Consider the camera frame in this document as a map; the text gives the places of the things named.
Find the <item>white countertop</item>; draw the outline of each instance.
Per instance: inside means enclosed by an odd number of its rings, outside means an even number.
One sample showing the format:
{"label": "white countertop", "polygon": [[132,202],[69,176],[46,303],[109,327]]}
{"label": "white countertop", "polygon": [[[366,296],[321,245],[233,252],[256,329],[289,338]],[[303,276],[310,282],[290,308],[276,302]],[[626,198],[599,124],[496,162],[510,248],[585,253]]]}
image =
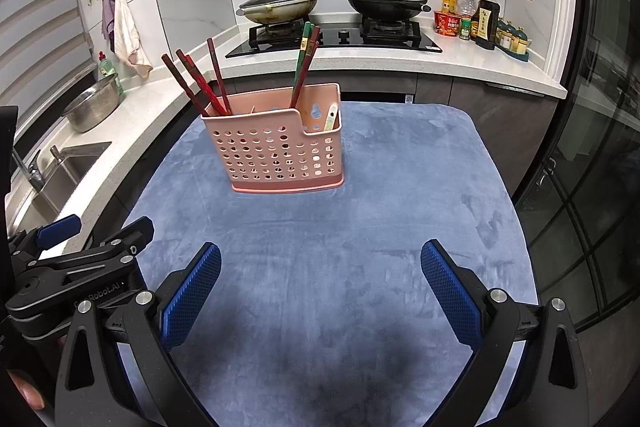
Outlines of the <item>white countertop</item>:
{"label": "white countertop", "polygon": [[[530,62],[521,62],[500,50],[487,51],[472,41],[437,35],[429,28],[428,20],[421,21],[423,31],[439,45],[443,52],[416,52],[386,48],[320,48],[314,58],[312,70],[387,70],[416,71],[420,73],[448,74],[475,78],[564,98],[566,90]],[[234,78],[252,74],[293,71],[298,52],[280,51],[244,57],[225,58],[225,55],[246,40],[248,27],[230,28],[214,38],[223,77]],[[206,42],[190,52],[201,71],[210,71],[211,63]],[[184,68],[178,65],[191,89],[195,83]],[[111,142],[91,170],[82,179],[66,202],[60,217],[76,214],[82,219],[82,232],[43,254],[53,257],[82,248],[100,213],[113,196],[132,166],[171,119],[188,103],[180,86],[163,66],[151,72],[143,82],[135,77],[123,82],[126,95],[120,106],[101,124],[84,133],[74,133],[68,122],[58,126],[42,143],[40,167],[51,160],[49,147]],[[20,174],[5,200],[7,217],[28,198],[30,186]]]}

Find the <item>pink utensil holder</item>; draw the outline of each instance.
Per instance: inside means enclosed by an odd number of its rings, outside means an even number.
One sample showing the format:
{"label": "pink utensil holder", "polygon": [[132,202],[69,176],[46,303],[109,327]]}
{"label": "pink utensil holder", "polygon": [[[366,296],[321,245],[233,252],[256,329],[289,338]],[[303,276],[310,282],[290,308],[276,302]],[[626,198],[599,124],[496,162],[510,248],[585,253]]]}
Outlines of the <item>pink utensil holder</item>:
{"label": "pink utensil holder", "polygon": [[[282,194],[342,185],[340,86],[303,86],[296,109],[288,108],[291,94],[292,87],[232,94],[234,116],[201,116],[236,192]],[[324,131],[334,103],[334,128]]]}

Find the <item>metal screw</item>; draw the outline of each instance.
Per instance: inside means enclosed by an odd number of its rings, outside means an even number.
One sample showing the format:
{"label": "metal screw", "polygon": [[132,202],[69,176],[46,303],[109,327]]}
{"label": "metal screw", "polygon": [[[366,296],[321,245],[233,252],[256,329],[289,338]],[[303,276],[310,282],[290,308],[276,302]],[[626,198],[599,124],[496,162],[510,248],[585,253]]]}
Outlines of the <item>metal screw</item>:
{"label": "metal screw", "polygon": [[78,311],[80,313],[86,313],[90,309],[91,309],[91,301],[82,301],[80,304],[78,304]]}
{"label": "metal screw", "polygon": [[554,297],[553,299],[551,299],[551,305],[559,312],[561,312],[565,308],[564,301],[558,297]]}
{"label": "metal screw", "polygon": [[489,296],[495,302],[505,302],[507,300],[507,293],[505,293],[505,291],[501,290],[500,288],[491,290],[491,293],[489,293]]}
{"label": "metal screw", "polygon": [[151,302],[151,299],[154,297],[153,293],[148,292],[148,291],[143,291],[140,292],[138,295],[136,295],[136,302],[138,304],[147,304],[149,302]]}

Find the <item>blue tablecloth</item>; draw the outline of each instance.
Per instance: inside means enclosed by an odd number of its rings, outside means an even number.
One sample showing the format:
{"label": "blue tablecloth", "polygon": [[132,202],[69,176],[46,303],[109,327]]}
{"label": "blue tablecloth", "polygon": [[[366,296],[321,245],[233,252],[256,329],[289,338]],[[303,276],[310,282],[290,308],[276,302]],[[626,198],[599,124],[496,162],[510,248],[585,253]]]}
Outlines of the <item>blue tablecloth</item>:
{"label": "blue tablecloth", "polygon": [[342,123],[342,187],[263,195],[231,190],[198,118],[129,218],[156,227],[138,256],[151,289],[203,242],[222,251],[218,283],[172,350],[222,427],[421,426],[471,354],[420,270],[428,239],[485,286],[537,302],[518,218],[464,112],[345,102]]}

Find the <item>black glass cooktop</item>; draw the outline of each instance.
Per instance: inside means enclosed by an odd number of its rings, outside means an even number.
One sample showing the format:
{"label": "black glass cooktop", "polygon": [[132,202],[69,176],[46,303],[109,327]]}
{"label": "black glass cooktop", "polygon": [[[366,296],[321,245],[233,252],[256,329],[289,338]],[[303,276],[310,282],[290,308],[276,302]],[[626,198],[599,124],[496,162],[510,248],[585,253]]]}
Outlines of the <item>black glass cooktop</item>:
{"label": "black glass cooktop", "polygon": [[[249,39],[226,55],[226,58],[258,53],[296,50],[300,47],[304,23],[289,25],[254,26]],[[440,47],[420,31],[416,21],[379,23],[365,20],[359,23],[322,24],[321,47],[341,48],[395,48],[421,52],[442,53]]]}

